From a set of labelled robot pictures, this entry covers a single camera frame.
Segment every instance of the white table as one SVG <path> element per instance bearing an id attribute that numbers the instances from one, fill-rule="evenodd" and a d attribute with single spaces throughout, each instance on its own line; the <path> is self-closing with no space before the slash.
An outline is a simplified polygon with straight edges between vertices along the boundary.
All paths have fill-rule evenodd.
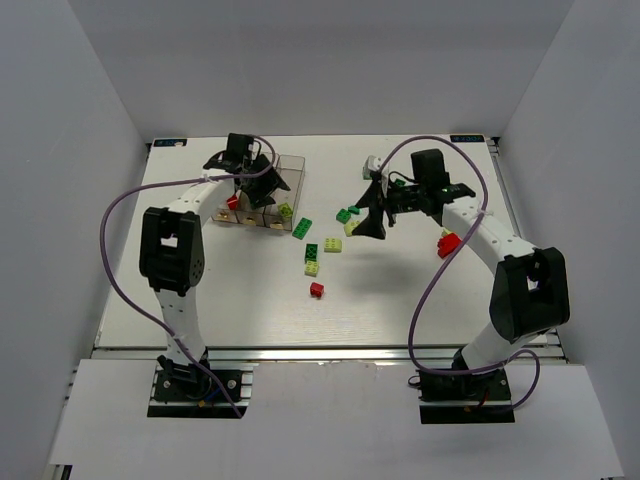
<path id="1" fill-rule="evenodd" d="M 198 288 L 200 328 L 209 346 L 404 346 L 414 307 L 442 260 L 436 242 L 442 229 L 423 214 L 401 215 L 387 239 L 346 238 L 335 220 L 354 204 L 368 182 L 361 169 L 368 155 L 385 157 L 406 136 L 269 137 L 278 153 L 306 158 L 297 219 L 313 220 L 303 241 L 289 233 L 209 221 L 203 228 L 206 273 Z M 152 148 L 143 183 L 198 177 L 201 167 L 225 147 L 226 138 L 191 138 L 184 147 Z M 458 144 L 477 163 L 490 191 L 489 208 L 510 225 L 496 172 L 484 143 Z M 460 156 L 435 141 L 405 147 L 391 167 L 411 174 L 409 154 L 440 148 L 452 182 L 479 195 L 480 185 Z M 157 300 L 138 271 L 141 218 L 150 206 L 164 206 L 185 187 L 140 194 L 117 279 L 148 311 L 160 315 Z M 306 243 L 343 239 L 341 254 L 321 251 L 316 279 L 304 275 Z M 325 286 L 321 300 L 309 296 L 311 281 Z M 461 252 L 423 309 L 416 343 L 462 345 L 489 322 L 493 278 L 482 262 Z M 163 347 L 164 333 L 111 291 L 97 346 Z"/>

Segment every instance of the white panel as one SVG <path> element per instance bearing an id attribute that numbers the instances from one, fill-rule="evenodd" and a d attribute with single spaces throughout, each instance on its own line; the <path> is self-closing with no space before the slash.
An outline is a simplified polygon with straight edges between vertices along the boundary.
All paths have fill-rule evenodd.
<path id="1" fill-rule="evenodd" d="M 242 420 L 146 417 L 153 361 L 83 361 L 52 454 L 72 480 L 584 480 L 621 475 L 584 367 L 507 425 L 421 425 L 410 366 L 263 364 Z M 508 367 L 522 395 L 531 366 Z"/>
<path id="2" fill-rule="evenodd" d="M 629 478 L 640 477 L 640 4 L 579 0 L 503 139 L 525 231 L 566 256 L 572 319 Z"/>
<path id="3" fill-rule="evenodd" d="M 100 216 L 145 149 L 66 1 L 3 2 L 0 63 L 0 477 L 31 480 L 104 306 Z"/>
<path id="4" fill-rule="evenodd" d="M 499 134 L 572 0 L 71 0 L 154 136 Z"/>
<path id="5" fill-rule="evenodd" d="M 346 238 L 336 213 L 355 203 L 369 182 L 362 165 L 370 154 L 386 156 L 406 137 L 274 137 L 281 153 L 306 157 L 300 216 L 313 221 L 303 241 L 287 232 L 209 222 L 204 225 L 206 271 L 198 285 L 200 328 L 217 347 L 396 345 L 407 342 L 409 321 L 420 295 L 442 264 L 437 242 L 442 228 L 421 213 L 400 215 L 384 241 Z M 153 148 L 144 183 L 197 177 L 202 165 L 224 148 L 226 138 L 189 139 L 185 147 Z M 459 144 L 478 163 L 489 186 L 489 208 L 509 225 L 486 144 Z M 410 153 L 441 148 L 452 181 L 476 192 L 475 174 L 453 150 L 435 141 L 405 147 L 392 169 L 411 173 Z M 148 281 L 138 270 L 142 215 L 168 204 L 186 187 L 142 192 L 118 280 L 144 308 L 160 314 Z M 324 253 L 326 237 L 342 238 L 340 254 Z M 306 243 L 320 246 L 317 278 L 304 275 Z M 311 298 L 312 281 L 325 285 Z M 417 344 L 463 345 L 489 323 L 493 276 L 469 249 L 461 252 L 425 305 Z M 101 347 L 166 345 L 164 332 L 115 294 L 103 317 Z"/>

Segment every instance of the yellow lego brick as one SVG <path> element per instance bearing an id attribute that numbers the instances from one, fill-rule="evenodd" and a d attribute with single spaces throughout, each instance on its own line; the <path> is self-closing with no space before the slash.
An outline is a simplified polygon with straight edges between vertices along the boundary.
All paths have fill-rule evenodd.
<path id="1" fill-rule="evenodd" d="M 327 238 L 324 241 L 324 251 L 329 253 L 342 252 L 342 240 L 339 238 Z"/>
<path id="2" fill-rule="evenodd" d="M 360 220 L 352 220 L 344 226 L 344 233 L 347 234 L 347 237 L 352 235 L 353 229 L 358 225 L 360 225 Z"/>
<path id="3" fill-rule="evenodd" d="M 309 275 L 310 277 L 315 277 L 318 275 L 318 270 L 320 269 L 320 264 L 318 262 L 312 262 L 309 260 L 304 265 L 304 274 Z"/>

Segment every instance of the red lego brick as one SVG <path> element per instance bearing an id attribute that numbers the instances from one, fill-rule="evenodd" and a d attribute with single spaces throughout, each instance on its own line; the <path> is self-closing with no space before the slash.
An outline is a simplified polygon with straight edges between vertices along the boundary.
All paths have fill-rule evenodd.
<path id="1" fill-rule="evenodd" d="M 460 237 L 458 237 L 455 233 L 450 233 L 449 235 L 445 235 L 440 240 L 438 240 L 438 256 L 440 258 L 445 258 L 447 255 L 453 253 L 458 245 L 460 245 Z"/>
<path id="2" fill-rule="evenodd" d="M 311 291 L 312 297 L 321 298 L 324 293 L 324 285 L 313 282 L 309 290 Z"/>
<path id="3" fill-rule="evenodd" d="M 229 210 L 235 210 L 238 208 L 238 197 L 231 195 L 227 198 L 227 205 L 229 206 Z"/>

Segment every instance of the transparent plastic box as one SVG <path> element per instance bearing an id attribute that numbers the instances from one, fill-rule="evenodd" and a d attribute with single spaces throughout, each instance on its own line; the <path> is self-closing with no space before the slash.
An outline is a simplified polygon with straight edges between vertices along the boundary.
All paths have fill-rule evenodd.
<path id="1" fill-rule="evenodd" d="M 248 197 L 245 194 L 241 194 L 238 207 L 235 210 L 229 209 L 229 206 L 224 203 L 220 205 L 213 215 L 213 219 L 218 222 L 240 223 L 243 225 L 267 227 L 291 232 L 295 225 L 298 204 L 302 193 L 304 162 L 304 157 L 294 155 L 277 156 L 274 168 L 291 190 L 277 189 L 273 192 L 271 196 L 276 201 L 275 204 L 253 210 L 249 205 Z M 289 204 L 293 210 L 290 218 L 284 218 L 278 210 L 278 206 L 284 203 Z"/>

